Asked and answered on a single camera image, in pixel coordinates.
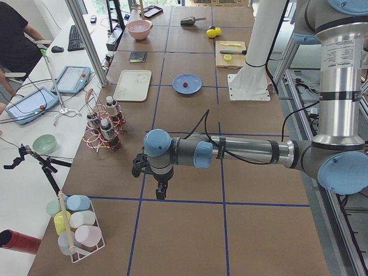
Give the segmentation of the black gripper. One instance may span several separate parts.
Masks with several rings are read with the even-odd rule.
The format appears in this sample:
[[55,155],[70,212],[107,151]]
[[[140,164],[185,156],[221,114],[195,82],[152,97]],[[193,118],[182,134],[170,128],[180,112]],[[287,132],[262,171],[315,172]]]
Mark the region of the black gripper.
[[138,178],[140,174],[152,175],[158,182],[156,189],[156,199],[165,200],[168,181],[173,177],[174,169],[171,164],[167,164],[162,168],[154,166],[154,161],[150,161],[148,155],[144,153],[144,147],[141,152],[133,159],[132,175]]

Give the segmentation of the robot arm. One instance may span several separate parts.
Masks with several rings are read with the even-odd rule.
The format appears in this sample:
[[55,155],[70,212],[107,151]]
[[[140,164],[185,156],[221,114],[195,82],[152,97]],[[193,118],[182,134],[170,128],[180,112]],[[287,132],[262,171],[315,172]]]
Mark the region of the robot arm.
[[152,175],[156,197],[166,197],[174,166],[208,168],[213,159],[234,158],[256,165],[281,164],[306,173],[339,195],[367,186],[367,155],[358,135],[366,1],[298,1],[294,36],[321,43],[319,131],[311,141],[254,140],[191,133],[171,137],[153,129],[133,160],[132,175]]
[[317,1],[297,1],[294,13],[293,40],[298,45],[318,45],[316,37]]

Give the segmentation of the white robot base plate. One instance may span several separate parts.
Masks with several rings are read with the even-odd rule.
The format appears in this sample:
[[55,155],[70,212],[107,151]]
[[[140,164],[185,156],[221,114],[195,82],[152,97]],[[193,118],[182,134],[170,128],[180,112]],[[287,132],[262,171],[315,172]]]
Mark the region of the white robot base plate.
[[259,76],[227,76],[229,98],[231,101],[270,101],[268,82],[265,73]]

